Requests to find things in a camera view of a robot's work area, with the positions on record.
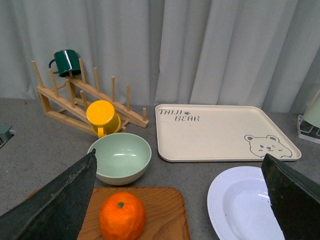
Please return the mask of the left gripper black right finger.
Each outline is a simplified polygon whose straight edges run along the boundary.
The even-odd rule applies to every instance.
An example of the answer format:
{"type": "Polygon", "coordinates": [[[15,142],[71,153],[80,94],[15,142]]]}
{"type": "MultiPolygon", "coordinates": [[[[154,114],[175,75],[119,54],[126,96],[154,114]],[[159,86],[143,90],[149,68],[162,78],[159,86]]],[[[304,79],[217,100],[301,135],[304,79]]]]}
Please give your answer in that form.
{"type": "Polygon", "coordinates": [[[318,240],[320,185],[268,153],[261,169],[284,238],[318,240]]]}

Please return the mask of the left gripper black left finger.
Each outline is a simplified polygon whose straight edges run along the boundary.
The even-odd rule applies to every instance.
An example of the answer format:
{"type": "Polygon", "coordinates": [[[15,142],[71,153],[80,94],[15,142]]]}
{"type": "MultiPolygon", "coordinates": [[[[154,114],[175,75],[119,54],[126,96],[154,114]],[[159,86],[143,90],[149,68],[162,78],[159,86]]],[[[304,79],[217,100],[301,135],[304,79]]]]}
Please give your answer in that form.
{"type": "Polygon", "coordinates": [[[96,171],[92,150],[44,187],[0,217],[2,240],[75,240],[92,197],[96,171]]]}

